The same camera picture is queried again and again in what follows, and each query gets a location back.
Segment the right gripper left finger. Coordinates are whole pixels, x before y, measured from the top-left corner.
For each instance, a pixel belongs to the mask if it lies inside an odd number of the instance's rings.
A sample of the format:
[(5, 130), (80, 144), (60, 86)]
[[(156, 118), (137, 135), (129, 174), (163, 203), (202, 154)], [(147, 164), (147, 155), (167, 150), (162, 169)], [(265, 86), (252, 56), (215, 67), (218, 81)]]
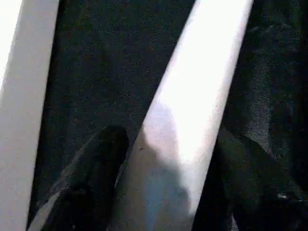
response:
[(104, 231), (114, 203), (116, 179), (129, 146), (124, 127), (95, 132), (52, 185), (31, 220), (30, 231)]

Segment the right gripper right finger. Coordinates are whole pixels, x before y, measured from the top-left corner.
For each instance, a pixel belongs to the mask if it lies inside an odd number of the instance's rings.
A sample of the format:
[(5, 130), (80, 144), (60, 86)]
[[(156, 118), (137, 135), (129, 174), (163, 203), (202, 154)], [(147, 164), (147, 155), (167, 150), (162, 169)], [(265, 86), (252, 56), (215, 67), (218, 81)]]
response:
[(252, 139), (218, 133), (195, 231), (305, 231), (308, 195)]

